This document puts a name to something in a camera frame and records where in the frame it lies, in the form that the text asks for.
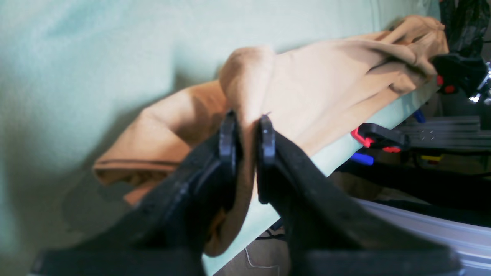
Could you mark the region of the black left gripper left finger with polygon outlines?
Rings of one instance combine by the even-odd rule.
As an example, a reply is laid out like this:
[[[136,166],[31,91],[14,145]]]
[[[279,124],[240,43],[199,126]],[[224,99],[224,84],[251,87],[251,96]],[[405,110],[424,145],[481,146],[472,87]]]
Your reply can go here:
[[[202,253],[230,210],[242,149],[229,111],[210,138],[112,227],[70,248],[45,250],[32,276],[203,276]]]

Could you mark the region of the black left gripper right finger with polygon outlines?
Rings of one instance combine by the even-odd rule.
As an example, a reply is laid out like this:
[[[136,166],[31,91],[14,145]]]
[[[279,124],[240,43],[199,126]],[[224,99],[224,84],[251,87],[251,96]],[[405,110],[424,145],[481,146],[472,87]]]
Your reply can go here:
[[[368,212],[330,182],[263,115],[257,130],[259,201],[284,224],[291,276],[461,276],[448,246]]]

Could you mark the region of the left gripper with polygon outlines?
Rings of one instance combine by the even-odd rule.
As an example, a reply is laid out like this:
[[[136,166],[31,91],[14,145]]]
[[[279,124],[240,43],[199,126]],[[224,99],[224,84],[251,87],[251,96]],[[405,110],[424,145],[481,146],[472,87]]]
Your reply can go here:
[[[463,91],[467,98],[490,98],[490,63],[480,57],[442,54],[432,59],[437,71],[437,93]]]

